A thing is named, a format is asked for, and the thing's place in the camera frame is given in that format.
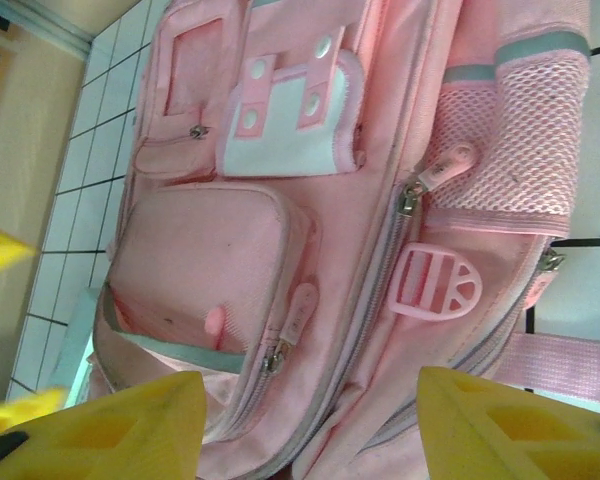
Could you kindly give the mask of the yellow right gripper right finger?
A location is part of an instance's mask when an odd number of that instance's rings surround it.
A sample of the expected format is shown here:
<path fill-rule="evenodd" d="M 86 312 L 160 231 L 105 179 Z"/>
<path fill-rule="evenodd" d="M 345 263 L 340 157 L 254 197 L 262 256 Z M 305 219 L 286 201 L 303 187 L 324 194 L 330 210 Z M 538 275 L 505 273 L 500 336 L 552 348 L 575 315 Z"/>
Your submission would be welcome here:
<path fill-rule="evenodd" d="M 600 414 L 424 367 L 417 417 L 432 479 L 600 479 Z"/>

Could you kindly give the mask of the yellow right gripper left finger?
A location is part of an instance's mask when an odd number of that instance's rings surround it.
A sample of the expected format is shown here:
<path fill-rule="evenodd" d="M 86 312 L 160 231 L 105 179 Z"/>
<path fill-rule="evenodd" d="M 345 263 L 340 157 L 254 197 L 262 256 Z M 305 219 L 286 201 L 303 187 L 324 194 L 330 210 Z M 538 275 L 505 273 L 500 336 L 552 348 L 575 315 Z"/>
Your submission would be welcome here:
<path fill-rule="evenodd" d="M 193 479 L 206 419 L 198 372 L 179 372 L 0 433 L 0 479 Z"/>

